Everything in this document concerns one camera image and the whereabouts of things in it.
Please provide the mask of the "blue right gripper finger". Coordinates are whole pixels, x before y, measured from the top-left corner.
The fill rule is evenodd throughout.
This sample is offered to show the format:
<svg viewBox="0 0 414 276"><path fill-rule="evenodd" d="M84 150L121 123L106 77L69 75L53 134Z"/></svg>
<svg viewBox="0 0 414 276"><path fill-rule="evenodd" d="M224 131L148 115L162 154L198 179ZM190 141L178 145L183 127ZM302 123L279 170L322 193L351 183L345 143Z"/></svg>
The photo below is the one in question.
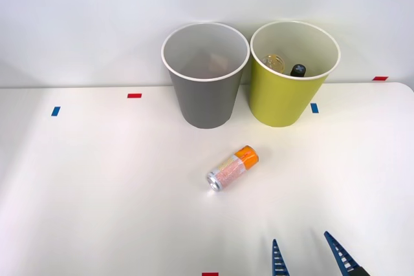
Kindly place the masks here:
<svg viewBox="0 0 414 276"><path fill-rule="evenodd" d="M369 276L368 272L352 258L328 231L324 233L324 237L343 276Z"/></svg>
<svg viewBox="0 0 414 276"><path fill-rule="evenodd" d="M272 275L287 276L287 267L276 239L272 241Z"/></svg>

